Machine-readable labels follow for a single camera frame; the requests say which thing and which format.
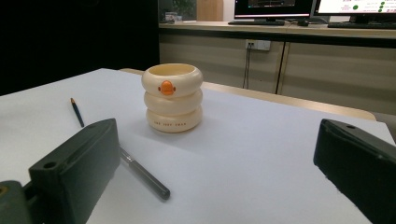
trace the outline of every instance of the monitor screen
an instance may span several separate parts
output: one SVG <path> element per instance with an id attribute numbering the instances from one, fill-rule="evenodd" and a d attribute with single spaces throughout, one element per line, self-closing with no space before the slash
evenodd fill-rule
<path id="1" fill-rule="evenodd" d="M 396 0 L 318 0 L 314 15 L 396 15 Z"/>
<path id="2" fill-rule="evenodd" d="M 283 20 L 309 18 L 313 0 L 235 0 L 234 18 Z"/>

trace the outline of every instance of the computer monitor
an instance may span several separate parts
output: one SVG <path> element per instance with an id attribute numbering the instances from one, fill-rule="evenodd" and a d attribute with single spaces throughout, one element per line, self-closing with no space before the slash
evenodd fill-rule
<path id="1" fill-rule="evenodd" d="M 285 20 L 309 18 L 313 0 L 235 0 L 234 18 Z"/>
<path id="2" fill-rule="evenodd" d="M 395 21 L 396 0 L 317 0 L 316 16 L 350 16 L 355 23 Z"/>

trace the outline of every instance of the dark wall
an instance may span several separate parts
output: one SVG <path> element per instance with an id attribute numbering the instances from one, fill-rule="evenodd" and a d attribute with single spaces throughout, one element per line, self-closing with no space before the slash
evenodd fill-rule
<path id="1" fill-rule="evenodd" d="M 98 68 L 145 70 L 159 61 L 157 0 L 0 3 L 0 95 Z"/>

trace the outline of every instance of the cream-colored cup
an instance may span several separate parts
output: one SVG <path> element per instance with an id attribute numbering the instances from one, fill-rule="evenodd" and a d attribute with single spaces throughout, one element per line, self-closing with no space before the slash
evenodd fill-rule
<path id="1" fill-rule="evenodd" d="M 142 85 L 146 90 L 148 124 L 166 133 L 195 127 L 203 116 L 203 81 L 201 71 L 185 63 L 164 63 L 147 69 Z"/>

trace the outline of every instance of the cable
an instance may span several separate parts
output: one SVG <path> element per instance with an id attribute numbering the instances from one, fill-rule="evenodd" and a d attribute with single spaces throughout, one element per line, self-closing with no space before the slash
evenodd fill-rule
<path id="1" fill-rule="evenodd" d="M 244 75 L 244 84 L 242 85 L 242 89 L 245 88 L 245 83 L 247 84 L 246 89 L 248 89 L 248 69 L 250 66 L 250 52 L 251 48 L 253 47 L 253 43 L 248 43 L 247 44 L 247 60 L 245 63 L 245 75 Z"/>

